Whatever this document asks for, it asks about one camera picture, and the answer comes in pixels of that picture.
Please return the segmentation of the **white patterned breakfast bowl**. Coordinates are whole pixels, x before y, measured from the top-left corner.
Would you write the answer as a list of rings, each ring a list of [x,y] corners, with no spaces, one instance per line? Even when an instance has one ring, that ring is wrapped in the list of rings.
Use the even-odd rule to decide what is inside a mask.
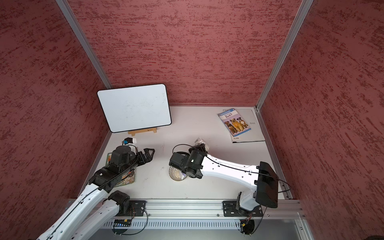
[[[172,180],[174,181],[183,181],[184,179],[187,178],[187,175],[182,173],[182,171],[170,166],[170,169],[169,169],[169,175],[171,177]]]

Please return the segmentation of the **oats bag white purple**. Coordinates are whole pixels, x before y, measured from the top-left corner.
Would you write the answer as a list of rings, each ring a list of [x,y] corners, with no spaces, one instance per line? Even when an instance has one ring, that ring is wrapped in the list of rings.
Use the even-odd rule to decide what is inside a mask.
[[[194,142],[194,146],[203,146],[204,148],[206,148],[208,145],[204,139],[197,138]]]

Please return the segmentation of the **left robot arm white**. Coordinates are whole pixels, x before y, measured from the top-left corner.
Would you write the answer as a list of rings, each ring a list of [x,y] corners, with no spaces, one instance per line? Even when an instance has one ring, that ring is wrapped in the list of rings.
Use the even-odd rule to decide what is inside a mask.
[[[130,197],[113,188],[123,176],[153,160],[155,150],[131,150],[118,146],[109,163],[96,171],[83,192],[64,214],[44,233],[40,240],[86,240],[104,223],[118,215],[135,215]]]

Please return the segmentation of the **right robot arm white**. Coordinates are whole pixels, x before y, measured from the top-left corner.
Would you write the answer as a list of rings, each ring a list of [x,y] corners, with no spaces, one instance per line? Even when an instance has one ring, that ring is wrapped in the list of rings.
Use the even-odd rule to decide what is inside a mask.
[[[255,166],[224,161],[210,155],[205,144],[200,144],[189,146],[187,152],[173,152],[169,165],[189,178],[216,177],[247,187],[247,192],[238,195],[238,210],[278,207],[279,178],[266,162]]]

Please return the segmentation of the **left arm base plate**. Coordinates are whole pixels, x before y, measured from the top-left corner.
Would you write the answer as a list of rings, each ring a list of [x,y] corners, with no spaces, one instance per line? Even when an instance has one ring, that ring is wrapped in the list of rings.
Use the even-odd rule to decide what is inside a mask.
[[[124,217],[142,217],[146,209],[147,201],[142,200],[126,200],[120,205],[120,210],[117,216]]]

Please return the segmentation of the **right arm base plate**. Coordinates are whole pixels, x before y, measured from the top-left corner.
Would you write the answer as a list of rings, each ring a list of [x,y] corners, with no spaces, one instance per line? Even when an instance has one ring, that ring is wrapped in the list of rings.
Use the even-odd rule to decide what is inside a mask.
[[[255,207],[252,211],[243,210],[237,207],[236,201],[222,201],[224,217],[262,217],[261,207]]]

